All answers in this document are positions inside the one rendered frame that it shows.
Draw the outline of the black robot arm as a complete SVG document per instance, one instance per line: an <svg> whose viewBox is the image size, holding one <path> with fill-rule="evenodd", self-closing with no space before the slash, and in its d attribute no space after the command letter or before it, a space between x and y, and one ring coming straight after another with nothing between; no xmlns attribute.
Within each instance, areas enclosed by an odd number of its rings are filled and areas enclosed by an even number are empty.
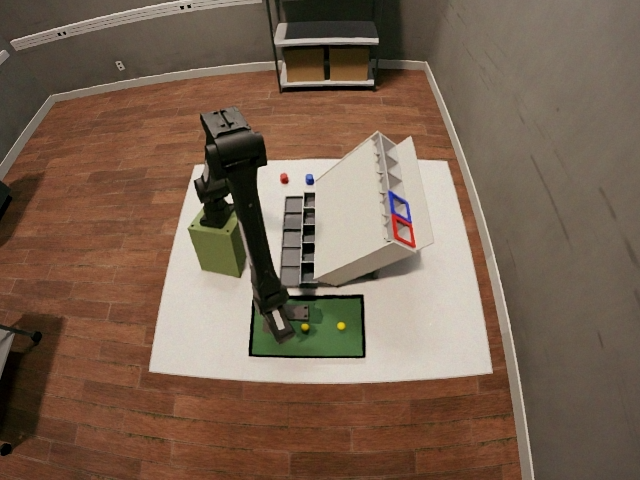
<svg viewBox="0 0 640 480"><path fill-rule="evenodd" d="M296 335L289 321L309 322L310 312L309 305L286 304L289 292L273 265L257 185L258 168L268 165L263 136L252 131L236 106L201 113L200 121L206 134L204 170L193 181L204 203L200 226L222 229L235 209L253 304L259 315L265 313L277 344L285 343ZM223 198L230 193L233 203L228 204Z"/></svg>

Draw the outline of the large white panel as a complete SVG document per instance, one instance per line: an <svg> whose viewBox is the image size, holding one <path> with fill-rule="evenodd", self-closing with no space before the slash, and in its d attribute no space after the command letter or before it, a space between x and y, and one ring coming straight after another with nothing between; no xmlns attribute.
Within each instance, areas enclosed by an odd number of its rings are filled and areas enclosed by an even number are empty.
<svg viewBox="0 0 640 480"><path fill-rule="evenodd" d="M316 192L285 195L286 288L338 288L435 243L411 136L396 145L377 131L315 182ZM394 239L390 189L409 202L416 248Z"/></svg>

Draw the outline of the red square band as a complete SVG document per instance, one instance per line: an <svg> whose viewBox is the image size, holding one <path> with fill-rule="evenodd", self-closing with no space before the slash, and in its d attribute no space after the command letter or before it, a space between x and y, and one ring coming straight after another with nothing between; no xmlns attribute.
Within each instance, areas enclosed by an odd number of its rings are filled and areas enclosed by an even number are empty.
<svg viewBox="0 0 640 480"><path fill-rule="evenodd" d="M391 214L391 217L392 217L392 224L393 224L394 239L397 239L397 240L399 240L399 241L401 241L401 242L403 242L403 243L405 243L405 244L407 244L407 245L409 245L409 246L411 246L411 247L413 247L413 248L416 248L416 245L415 245L415 238L414 238L414 232L413 232L413 226L412 226L412 224L410 224L409 222L407 222L407 221L405 221L405 220L401 219L400 217L398 217L398 216L396 216L396 215L394 215L394 214ZM404 223L404 224L406 224L406 225L408 225L408 226L409 226L409 229L410 229L410 236L411 236L411 242L408 242L408 241L406 241L406 240L404 240L404 239L402 239L402 238L398 237L396 219L397 219L398 221L400 221L400 222L402 222L402 223Z"/></svg>

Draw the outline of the blue funnel band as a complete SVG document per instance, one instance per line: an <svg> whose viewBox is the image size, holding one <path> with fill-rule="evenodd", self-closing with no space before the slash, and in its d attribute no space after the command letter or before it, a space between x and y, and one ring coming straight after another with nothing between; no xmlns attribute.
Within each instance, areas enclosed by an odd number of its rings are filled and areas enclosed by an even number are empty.
<svg viewBox="0 0 640 480"><path fill-rule="evenodd" d="M388 195L389 195L389 202L390 202L390 209L391 209L391 213L400 217L401 219L409 222L410 224L412 224L412 220L411 220L411 214L410 214L410 208L409 208L409 202L407 202L406 200L404 200L403 198L399 197L398 195L394 194L391 191L388 191ZM394 210L394 203L393 203L393 196L397 199L399 199L400 201L404 202L406 205L406 211L407 211L407 217L404 217L402 215L400 215L399 213L395 212Z"/></svg>

